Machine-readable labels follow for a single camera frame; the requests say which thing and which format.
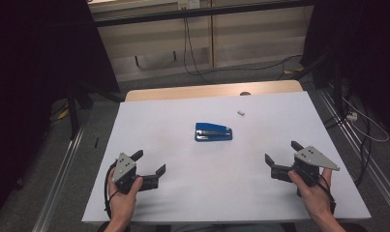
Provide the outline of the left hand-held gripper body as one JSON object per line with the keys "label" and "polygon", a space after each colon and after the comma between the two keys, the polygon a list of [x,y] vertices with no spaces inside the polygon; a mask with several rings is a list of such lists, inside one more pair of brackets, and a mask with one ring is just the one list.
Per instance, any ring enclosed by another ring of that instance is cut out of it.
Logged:
{"label": "left hand-held gripper body", "polygon": [[[136,174],[136,161],[133,161],[131,157],[125,153],[121,153],[114,169],[113,181],[118,187],[118,190],[122,193],[127,194],[138,177]],[[149,189],[157,189],[159,187],[159,179],[155,174],[143,176],[143,183],[140,191]]]}

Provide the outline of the white wall socket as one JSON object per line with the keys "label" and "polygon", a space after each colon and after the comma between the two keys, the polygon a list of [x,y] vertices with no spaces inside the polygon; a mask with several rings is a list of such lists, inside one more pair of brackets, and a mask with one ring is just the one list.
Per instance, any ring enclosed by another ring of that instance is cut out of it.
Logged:
{"label": "white wall socket", "polygon": [[199,9],[200,0],[178,0],[177,7],[179,10]]}

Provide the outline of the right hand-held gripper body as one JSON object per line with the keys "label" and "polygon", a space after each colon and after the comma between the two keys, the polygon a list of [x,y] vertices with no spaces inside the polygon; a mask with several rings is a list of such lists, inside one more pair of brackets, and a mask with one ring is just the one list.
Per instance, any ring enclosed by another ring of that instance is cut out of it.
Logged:
{"label": "right hand-held gripper body", "polygon": [[294,170],[305,182],[308,187],[319,186],[329,196],[331,192],[328,188],[322,186],[319,182],[319,168],[328,168],[339,171],[340,167],[314,146],[308,146],[294,153],[294,163],[292,166],[282,166],[276,163],[271,168],[271,178],[291,183],[288,172]]}

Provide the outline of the person's right hand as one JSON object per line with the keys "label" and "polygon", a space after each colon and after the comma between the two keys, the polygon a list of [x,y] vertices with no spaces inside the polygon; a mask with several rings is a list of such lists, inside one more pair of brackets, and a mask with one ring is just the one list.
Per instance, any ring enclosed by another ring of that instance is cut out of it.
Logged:
{"label": "person's right hand", "polygon": [[330,211],[330,198],[321,187],[309,188],[295,171],[289,171],[288,176],[292,183],[298,187],[305,209],[313,220],[326,219],[333,216]]}

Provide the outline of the blue stapler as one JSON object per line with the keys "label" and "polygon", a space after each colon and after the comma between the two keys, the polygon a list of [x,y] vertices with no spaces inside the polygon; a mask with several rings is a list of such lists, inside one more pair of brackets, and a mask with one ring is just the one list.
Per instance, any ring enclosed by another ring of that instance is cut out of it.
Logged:
{"label": "blue stapler", "polygon": [[222,125],[211,123],[195,124],[195,141],[228,141],[232,139],[232,129]]}

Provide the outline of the beige cabinet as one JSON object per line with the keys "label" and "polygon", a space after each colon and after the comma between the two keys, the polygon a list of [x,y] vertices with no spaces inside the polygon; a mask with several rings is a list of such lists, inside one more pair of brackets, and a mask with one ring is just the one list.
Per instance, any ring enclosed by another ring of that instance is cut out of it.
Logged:
{"label": "beige cabinet", "polygon": [[[95,19],[178,11],[178,0],[87,0]],[[270,0],[200,0],[201,8]],[[303,52],[312,6],[103,27],[119,82],[273,61]]]}

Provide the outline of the aluminium floor rail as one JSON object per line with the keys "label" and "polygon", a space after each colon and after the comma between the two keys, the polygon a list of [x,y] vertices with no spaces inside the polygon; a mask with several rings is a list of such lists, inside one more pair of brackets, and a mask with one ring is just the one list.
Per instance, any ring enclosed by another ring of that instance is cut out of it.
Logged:
{"label": "aluminium floor rail", "polygon": [[81,142],[83,132],[84,126],[81,126],[71,139],[65,157],[60,164],[58,173],[56,174],[52,187],[45,200],[45,203],[37,217],[32,232],[47,232],[48,227],[53,218],[55,209],[57,207],[60,195],[62,193],[63,187],[67,180],[70,168],[73,164],[73,160],[75,158],[79,144]]}
{"label": "aluminium floor rail", "polygon": [[372,218],[389,222],[390,132],[355,96],[344,100],[343,107],[357,113],[356,121],[337,114],[329,88],[316,90],[313,101]]}

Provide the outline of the black metal stand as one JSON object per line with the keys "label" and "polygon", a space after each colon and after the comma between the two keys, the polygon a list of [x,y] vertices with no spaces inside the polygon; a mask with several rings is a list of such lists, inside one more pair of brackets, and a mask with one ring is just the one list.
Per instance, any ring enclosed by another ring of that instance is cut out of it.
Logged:
{"label": "black metal stand", "polygon": [[67,102],[72,129],[71,140],[74,140],[75,136],[80,131],[80,123],[77,117],[76,106],[79,105],[82,109],[90,109],[94,105],[92,98],[90,97],[90,93],[97,94],[98,96],[101,96],[107,100],[116,103],[120,103],[125,100],[119,94],[104,91],[103,89],[100,89],[85,81],[72,81],[68,85],[67,94]]}
{"label": "black metal stand", "polygon": [[300,80],[308,74],[312,76],[316,88],[326,88],[332,85],[335,109],[337,114],[343,117],[345,111],[342,100],[342,74],[338,60],[327,53],[322,54],[303,71],[295,74],[292,79]]}

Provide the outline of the black horizontal bar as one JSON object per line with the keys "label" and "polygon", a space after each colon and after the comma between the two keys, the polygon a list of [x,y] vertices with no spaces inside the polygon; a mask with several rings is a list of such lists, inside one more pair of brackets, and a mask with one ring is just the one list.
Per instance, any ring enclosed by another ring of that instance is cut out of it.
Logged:
{"label": "black horizontal bar", "polygon": [[315,4],[315,0],[275,0],[275,1],[269,1],[264,3],[241,4],[241,5],[211,7],[211,8],[194,9],[194,10],[181,10],[181,11],[172,11],[172,12],[165,12],[165,13],[106,17],[103,19],[96,19],[94,21],[94,25],[97,27],[107,27],[107,26],[136,24],[136,23],[143,23],[143,22],[172,20],[172,19],[179,19],[179,18],[191,18],[191,17],[200,17],[200,16],[209,16],[209,15],[228,15],[228,14],[239,14],[239,13],[257,12],[257,11],[279,10],[279,9],[313,6],[314,4]]}

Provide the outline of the black curtain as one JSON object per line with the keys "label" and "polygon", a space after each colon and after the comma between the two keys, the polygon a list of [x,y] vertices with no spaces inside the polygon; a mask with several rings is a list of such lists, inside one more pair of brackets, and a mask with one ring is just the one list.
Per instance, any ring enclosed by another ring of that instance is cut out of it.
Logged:
{"label": "black curtain", "polygon": [[390,0],[315,0],[301,64],[322,55],[315,86],[339,72],[390,130]]}
{"label": "black curtain", "polygon": [[36,154],[51,105],[117,81],[88,0],[0,0],[0,209]]}

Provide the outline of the white table cover sheet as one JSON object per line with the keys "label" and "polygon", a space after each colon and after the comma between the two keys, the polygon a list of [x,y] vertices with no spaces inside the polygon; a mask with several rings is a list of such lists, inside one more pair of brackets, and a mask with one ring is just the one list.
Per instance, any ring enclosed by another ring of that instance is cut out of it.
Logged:
{"label": "white table cover sheet", "polygon": [[[245,112],[240,116],[237,111]],[[232,129],[228,141],[195,141],[195,124]],[[305,92],[129,101],[120,105],[83,221],[107,219],[105,174],[121,153],[142,150],[140,175],[163,164],[159,187],[141,192],[135,223],[242,223],[301,221],[308,215],[293,184],[274,180],[264,161],[291,165],[294,140],[314,146],[339,167],[331,191],[339,219],[365,219],[370,213]]]}

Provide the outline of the person's left hand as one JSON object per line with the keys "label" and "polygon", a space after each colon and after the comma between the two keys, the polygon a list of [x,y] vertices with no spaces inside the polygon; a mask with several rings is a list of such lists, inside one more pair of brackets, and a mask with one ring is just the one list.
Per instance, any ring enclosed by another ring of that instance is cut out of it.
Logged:
{"label": "person's left hand", "polygon": [[111,207],[111,222],[117,226],[127,226],[132,219],[136,195],[139,192],[143,179],[138,177],[131,190],[124,194],[118,190],[118,187],[113,181],[114,169],[111,169],[108,177],[108,192],[109,192],[109,203]]}

